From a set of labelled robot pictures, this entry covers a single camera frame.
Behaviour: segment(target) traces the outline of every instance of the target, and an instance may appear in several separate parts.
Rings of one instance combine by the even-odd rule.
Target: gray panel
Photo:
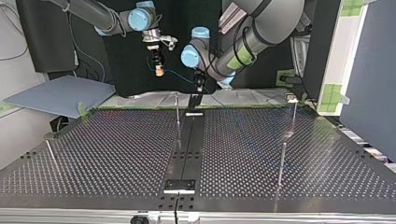
[[[89,111],[114,92],[114,86],[106,83],[65,76],[10,96],[5,102],[77,119],[80,116],[79,103]]]
[[[396,1],[370,4],[359,43],[341,121],[384,155],[396,161],[394,64]]]

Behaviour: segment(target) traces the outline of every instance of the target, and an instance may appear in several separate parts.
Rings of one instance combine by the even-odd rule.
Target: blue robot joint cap
[[[188,45],[181,52],[181,61],[187,67],[195,68],[200,64],[201,58],[195,47]]]
[[[151,14],[143,8],[135,8],[128,16],[129,25],[136,31],[147,30],[152,23]]]
[[[195,38],[209,39],[210,31],[206,27],[198,26],[192,29],[191,36]]]

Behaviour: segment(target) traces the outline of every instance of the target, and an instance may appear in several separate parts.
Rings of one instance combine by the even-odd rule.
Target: metal frame
[[[0,223],[129,223],[134,216],[175,223],[173,212],[117,210],[0,209]],[[395,223],[396,216],[335,213],[177,213],[182,223]]]

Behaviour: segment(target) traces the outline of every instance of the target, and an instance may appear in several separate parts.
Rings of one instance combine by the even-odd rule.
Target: perforated table
[[[50,142],[56,160],[43,144],[2,170],[0,207],[396,214],[396,175],[311,109],[203,112],[179,134],[175,110],[96,111]],[[176,178],[195,193],[164,194]]]

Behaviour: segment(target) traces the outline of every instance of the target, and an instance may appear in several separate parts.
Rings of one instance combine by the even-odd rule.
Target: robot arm
[[[190,44],[181,54],[184,65],[205,71],[220,82],[232,78],[234,71],[253,64],[256,56],[268,47],[285,40],[304,9],[304,0],[233,1],[253,18],[242,36],[217,58],[209,52],[209,30],[196,27],[192,30]]]
[[[135,9],[121,13],[117,13],[95,0],[46,1],[51,1],[61,7],[64,12],[69,11],[89,22],[99,35],[126,35],[126,33],[132,31],[143,32],[143,42],[147,44],[148,50],[151,51],[156,75],[157,77],[163,76],[162,44],[165,44],[169,50],[173,50],[177,39],[172,36],[161,35],[159,28],[160,17],[157,17],[152,1],[136,3]]]

